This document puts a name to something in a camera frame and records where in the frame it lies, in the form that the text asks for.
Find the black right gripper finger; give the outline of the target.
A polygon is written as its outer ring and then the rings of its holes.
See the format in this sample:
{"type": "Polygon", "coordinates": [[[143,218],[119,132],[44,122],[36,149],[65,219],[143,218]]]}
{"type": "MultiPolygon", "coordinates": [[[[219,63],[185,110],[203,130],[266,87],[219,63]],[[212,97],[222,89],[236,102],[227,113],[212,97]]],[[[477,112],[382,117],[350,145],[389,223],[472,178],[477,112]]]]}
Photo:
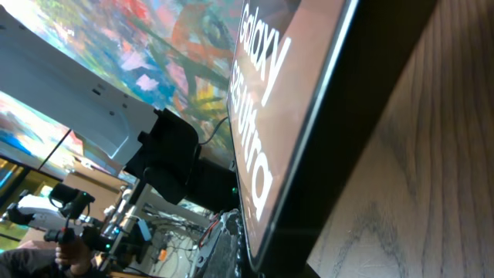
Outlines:
{"type": "Polygon", "coordinates": [[[245,234],[238,209],[222,213],[200,241],[195,278],[244,276],[245,234]]]}

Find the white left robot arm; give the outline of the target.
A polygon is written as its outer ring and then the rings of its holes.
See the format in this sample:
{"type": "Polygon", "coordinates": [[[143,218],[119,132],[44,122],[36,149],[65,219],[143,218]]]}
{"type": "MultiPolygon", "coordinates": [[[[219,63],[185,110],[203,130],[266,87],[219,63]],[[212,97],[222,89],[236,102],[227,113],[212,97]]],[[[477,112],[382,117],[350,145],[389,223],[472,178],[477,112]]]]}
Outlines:
{"type": "Polygon", "coordinates": [[[1,89],[73,129],[171,204],[240,206],[235,172],[205,157],[198,132],[168,109],[125,96],[1,10],[1,89]]]}

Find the person's hand in background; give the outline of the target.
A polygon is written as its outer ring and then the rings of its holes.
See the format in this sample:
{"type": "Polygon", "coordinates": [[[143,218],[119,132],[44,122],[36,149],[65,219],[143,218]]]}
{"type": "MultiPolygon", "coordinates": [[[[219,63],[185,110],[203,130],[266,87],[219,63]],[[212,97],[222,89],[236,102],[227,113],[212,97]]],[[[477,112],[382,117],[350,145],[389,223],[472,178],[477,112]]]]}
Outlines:
{"type": "Polygon", "coordinates": [[[87,273],[93,266],[92,258],[93,251],[80,237],[66,244],[57,244],[55,262],[59,266],[69,266],[74,276],[87,273]]]}

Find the black handheld controller device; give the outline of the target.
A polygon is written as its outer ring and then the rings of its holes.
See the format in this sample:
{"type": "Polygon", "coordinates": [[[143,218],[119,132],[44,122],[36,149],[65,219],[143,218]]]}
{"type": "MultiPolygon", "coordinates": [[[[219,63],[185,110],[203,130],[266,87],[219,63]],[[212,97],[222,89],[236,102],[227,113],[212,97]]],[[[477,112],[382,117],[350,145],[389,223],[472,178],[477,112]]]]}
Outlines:
{"type": "Polygon", "coordinates": [[[89,216],[94,202],[90,193],[59,183],[46,197],[23,191],[1,220],[40,229],[47,242],[66,244],[79,236],[90,249],[108,252],[112,240],[101,235],[103,223],[89,216]]]}

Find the colourful painted backdrop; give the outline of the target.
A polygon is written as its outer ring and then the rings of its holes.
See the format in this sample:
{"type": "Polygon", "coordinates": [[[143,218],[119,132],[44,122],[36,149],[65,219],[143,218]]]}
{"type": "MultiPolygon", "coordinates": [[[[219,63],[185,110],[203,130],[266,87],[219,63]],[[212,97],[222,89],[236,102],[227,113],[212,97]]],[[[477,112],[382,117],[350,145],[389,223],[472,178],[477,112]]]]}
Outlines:
{"type": "MultiPolygon", "coordinates": [[[[204,156],[233,158],[226,84],[239,1],[5,1],[3,8],[72,61],[132,100],[169,109],[198,133],[204,156]]],[[[64,120],[1,90],[1,154],[57,178],[89,164],[110,175],[123,165],[64,120]]]]}

